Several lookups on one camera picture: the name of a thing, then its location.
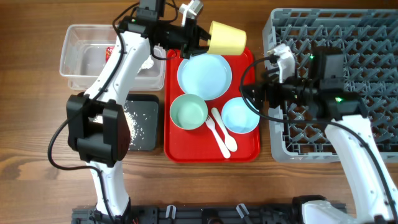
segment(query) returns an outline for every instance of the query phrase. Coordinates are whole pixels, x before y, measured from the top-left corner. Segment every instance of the green bowl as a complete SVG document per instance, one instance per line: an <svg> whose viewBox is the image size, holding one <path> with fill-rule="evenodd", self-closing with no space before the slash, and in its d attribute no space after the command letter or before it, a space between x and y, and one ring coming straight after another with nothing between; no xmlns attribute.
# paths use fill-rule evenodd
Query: green bowl
<svg viewBox="0 0 398 224"><path fill-rule="evenodd" d="M170 117L175 125L184 130L199 128L207 118L205 101L194 94L177 97L170 107Z"/></svg>

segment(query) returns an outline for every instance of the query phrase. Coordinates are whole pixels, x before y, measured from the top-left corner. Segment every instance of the yellow cup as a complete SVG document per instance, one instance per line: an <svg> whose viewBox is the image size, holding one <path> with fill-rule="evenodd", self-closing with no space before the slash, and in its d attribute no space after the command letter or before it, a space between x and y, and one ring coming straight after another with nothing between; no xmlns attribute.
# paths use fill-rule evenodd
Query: yellow cup
<svg viewBox="0 0 398 224"><path fill-rule="evenodd" d="M246 32L213 21L210 26L211 39L208 40L209 54L241 55L246 46Z"/></svg>

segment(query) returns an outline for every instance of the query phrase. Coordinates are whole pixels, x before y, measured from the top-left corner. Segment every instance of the black container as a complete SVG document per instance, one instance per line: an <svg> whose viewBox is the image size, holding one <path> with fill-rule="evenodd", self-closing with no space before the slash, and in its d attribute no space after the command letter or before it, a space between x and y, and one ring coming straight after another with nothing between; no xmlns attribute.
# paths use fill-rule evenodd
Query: black container
<svg viewBox="0 0 398 224"><path fill-rule="evenodd" d="M157 144L159 122L159 99L155 95L129 94L124 105L124 112L131 115L130 125L133 133L129 150L153 151Z"/></svg>

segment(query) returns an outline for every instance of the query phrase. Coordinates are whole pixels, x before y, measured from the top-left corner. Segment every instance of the white plastic cutlery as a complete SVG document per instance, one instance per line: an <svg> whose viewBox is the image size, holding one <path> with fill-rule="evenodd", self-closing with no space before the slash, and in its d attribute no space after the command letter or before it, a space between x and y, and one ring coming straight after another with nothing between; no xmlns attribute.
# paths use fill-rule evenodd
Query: white plastic cutlery
<svg viewBox="0 0 398 224"><path fill-rule="evenodd" d="M213 135L216 138L218 147L220 147L221 153L223 154L224 158L225 159L229 159L231 157L231 153L229 152L229 150L225 146L223 140L218 135L218 133L216 131L216 124L214 123L214 121L210 117L210 115L207 116L206 125L207 125L207 128L209 128L211 130L211 132L213 132Z"/></svg>
<svg viewBox="0 0 398 224"><path fill-rule="evenodd" d="M231 152L236 152L236 150L238 150L238 145L236 144L236 141L234 138L232 138L232 136L230 136L225 128L224 122L221 119L221 115L220 112L218 112L217 108L212 108L211 109L211 113L214 117L214 119L216 119L218 125L220 126L221 130L224 133L225 136L225 146L231 151Z"/></svg>

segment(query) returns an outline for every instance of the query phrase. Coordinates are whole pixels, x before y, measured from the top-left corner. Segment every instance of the wire grid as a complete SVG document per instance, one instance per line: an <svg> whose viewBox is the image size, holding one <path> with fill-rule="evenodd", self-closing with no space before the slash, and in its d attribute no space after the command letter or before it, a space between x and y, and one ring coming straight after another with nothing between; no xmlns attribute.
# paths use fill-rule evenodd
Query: wire grid
<svg viewBox="0 0 398 224"><path fill-rule="evenodd" d="M381 152L398 152L398 14L376 14L358 26L314 26L301 12L276 21L277 44L288 45L296 56L301 77L308 76L310 52L316 46L342 49L345 90L358 92L369 111L372 131ZM328 13L323 17L350 18L353 13ZM306 106L285 102L284 119L313 119ZM284 124L283 140L290 152L335 151L322 127Z"/></svg>

